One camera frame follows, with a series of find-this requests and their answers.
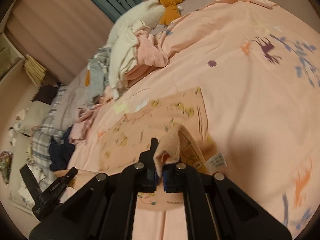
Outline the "white goose plush toy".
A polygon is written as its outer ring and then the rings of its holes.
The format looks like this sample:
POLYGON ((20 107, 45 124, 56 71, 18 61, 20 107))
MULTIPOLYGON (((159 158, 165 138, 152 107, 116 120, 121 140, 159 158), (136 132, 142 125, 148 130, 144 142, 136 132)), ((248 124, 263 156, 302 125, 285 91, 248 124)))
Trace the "white goose plush toy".
POLYGON ((151 29, 159 24, 169 25, 181 16, 178 5, 183 1, 147 0, 135 5, 116 20, 109 33, 107 44, 113 45, 125 28, 135 23, 136 20, 143 21, 151 29))

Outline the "peach duck-print child shirt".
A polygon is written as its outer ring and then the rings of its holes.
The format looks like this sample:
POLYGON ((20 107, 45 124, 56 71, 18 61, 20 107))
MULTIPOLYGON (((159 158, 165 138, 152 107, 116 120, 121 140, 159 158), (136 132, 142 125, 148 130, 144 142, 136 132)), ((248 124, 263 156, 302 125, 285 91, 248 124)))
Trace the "peach duck-print child shirt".
POLYGON ((165 165, 179 161, 198 172, 212 174, 225 163, 212 165, 216 143, 208 133, 208 120, 200 87, 151 100, 135 113, 123 115, 107 131, 99 130, 99 170, 111 171, 135 163, 141 152, 158 140, 153 163, 157 176, 165 165))

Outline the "beige pillow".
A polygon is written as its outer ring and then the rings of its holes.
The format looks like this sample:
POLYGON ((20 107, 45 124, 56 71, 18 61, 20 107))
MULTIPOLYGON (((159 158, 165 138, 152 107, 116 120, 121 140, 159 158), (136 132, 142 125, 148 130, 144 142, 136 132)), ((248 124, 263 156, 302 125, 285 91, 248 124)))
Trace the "beige pillow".
POLYGON ((42 125, 52 106, 40 101, 33 101, 18 130, 24 135, 31 136, 32 128, 42 125))

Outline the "yellow striped small curtain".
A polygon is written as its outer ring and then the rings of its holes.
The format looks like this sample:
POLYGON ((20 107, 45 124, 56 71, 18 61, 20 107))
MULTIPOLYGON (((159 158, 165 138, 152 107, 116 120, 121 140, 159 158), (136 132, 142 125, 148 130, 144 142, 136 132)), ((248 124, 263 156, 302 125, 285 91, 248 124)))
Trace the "yellow striped small curtain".
POLYGON ((43 85, 47 69, 28 54, 26 55, 23 67, 32 83, 36 87, 41 87, 43 85))

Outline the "grey small garment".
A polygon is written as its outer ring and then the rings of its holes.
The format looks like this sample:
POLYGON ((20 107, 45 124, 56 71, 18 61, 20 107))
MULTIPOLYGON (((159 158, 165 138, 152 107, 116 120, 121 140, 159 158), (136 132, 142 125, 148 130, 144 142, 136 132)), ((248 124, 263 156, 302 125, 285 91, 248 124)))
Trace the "grey small garment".
POLYGON ((88 60, 87 76, 87 98, 94 103, 98 97, 103 95, 105 88, 109 85, 109 67, 111 59, 111 48, 105 45, 99 48, 96 54, 88 60))

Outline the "dark brown cushion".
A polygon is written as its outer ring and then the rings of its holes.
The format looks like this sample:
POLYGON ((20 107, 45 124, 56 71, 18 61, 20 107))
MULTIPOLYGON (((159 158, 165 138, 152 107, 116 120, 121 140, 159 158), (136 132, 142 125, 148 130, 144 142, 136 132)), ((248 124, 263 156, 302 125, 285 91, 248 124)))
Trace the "dark brown cushion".
POLYGON ((31 102, 39 101, 45 104, 50 105, 53 99, 56 97, 57 92, 62 85, 61 82, 57 82, 56 86, 43 85, 39 88, 38 92, 35 94, 31 102))

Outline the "navy blue garment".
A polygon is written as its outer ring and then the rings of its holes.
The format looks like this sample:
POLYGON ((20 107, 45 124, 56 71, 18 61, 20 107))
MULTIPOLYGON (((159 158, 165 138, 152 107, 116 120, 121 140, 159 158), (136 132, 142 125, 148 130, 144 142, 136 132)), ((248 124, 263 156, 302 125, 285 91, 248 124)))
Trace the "navy blue garment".
POLYGON ((50 155, 50 170, 55 172, 59 170, 66 170, 68 163, 75 151, 75 145, 69 142, 69 135, 72 130, 72 126, 62 136, 62 141, 57 143, 54 137, 51 137, 51 142, 48 148, 50 155))

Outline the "plaid grey blanket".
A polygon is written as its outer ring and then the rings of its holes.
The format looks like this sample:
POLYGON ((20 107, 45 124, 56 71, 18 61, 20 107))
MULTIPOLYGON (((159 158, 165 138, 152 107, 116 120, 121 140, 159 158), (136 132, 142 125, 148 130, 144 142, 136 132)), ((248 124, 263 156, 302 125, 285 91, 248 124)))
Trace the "plaid grey blanket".
POLYGON ((66 86, 61 86, 59 88, 43 123, 39 126, 39 128, 35 129, 32 136, 32 151, 35 164, 44 172, 44 174, 47 176, 47 180, 54 180, 55 178, 53 172, 50 170, 50 164, 52 162, 50 160, 50 154, 48 150, 52 137, 56 142, 58 142, 64 134, 64 131, 55 129, 53 127, 53 121, 55 114, 57 113, 57 108, 60 106, 62 101, 62 96, 66 92, 66 88, 66 86))

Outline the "white wall shelf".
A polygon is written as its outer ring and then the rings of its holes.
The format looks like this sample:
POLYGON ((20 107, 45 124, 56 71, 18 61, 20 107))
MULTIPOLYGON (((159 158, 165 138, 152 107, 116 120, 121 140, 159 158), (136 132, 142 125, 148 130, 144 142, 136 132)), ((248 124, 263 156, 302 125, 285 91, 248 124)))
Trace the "white wall shelf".
POLYGON ((11 43, 5 33, 1 33, 1 84, 9 77, 12 71, 23 63, 25 57, 11 43))

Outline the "pink folded garment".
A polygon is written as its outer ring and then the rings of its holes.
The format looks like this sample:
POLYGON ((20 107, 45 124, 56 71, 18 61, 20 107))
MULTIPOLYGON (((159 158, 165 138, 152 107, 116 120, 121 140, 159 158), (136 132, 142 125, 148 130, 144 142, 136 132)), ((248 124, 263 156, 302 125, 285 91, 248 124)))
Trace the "pink folded garment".
POLYGON ((135 33, 138 38, 136 46, 136 63, 124 74, 124 80, 128 88, 149 75, 158 68, 164 68, 168 64, 168 56, 151 34, 151 29, 146 27, 135 33))

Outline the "cream white garment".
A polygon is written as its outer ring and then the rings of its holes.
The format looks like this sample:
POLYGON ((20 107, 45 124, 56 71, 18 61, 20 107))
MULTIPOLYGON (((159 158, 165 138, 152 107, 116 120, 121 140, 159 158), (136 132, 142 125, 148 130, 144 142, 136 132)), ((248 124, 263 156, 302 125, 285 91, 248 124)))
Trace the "cream white garment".
POLYGON ((135 20, 122 30, 111 48, 108 80, 115 99, 118 99, 127 87, 124 74, 137 65, 139 40, 135 33, 145 28, 143 20, 135 20))

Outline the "light pink crumpled garment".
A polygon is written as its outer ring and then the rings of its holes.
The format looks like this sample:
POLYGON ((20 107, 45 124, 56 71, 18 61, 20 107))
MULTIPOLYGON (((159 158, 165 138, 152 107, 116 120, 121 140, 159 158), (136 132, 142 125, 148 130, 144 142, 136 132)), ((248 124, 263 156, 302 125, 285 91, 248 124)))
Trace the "light pink crumpled garment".
POLYGON ((68 138, 70 144, 77 145, 86 141, 89 130, 91 129, 101 107, 110 102, 112 99, 113 98, 100 97, 97 104, 90 105, 87 108, 77 109, 73 126, 68 138))

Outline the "white printed garment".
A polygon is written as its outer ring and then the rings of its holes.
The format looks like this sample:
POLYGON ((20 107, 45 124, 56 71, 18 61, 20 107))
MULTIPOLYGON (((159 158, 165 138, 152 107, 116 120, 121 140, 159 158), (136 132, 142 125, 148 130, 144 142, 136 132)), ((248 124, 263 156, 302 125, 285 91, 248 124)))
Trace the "white printed garment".
POLYGON ((35 163, 31 153, 31 143, 28 141, 16 143, 11 162, 9 200, 16 208, 32 213, 35 202, 20 173, 20 169, 25 165, 31 170, 41 191, 53 183, 56 177, 51 171, 45 173, 45 170, 35 163))

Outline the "plush toys on headboard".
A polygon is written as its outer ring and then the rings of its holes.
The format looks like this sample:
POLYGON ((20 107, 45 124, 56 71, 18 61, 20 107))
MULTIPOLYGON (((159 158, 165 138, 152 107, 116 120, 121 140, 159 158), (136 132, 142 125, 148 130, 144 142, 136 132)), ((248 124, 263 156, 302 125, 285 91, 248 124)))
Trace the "plush toys on headboard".
POLYGON ((9 137, 9 142, 11 146, 16 145, 16 138, 17 138, 18 132, 22 127, 22 123, 28 111, 29 111, 29 108, 20 110, 15 116, 14 124, 8 130, 8 137, 9 137))

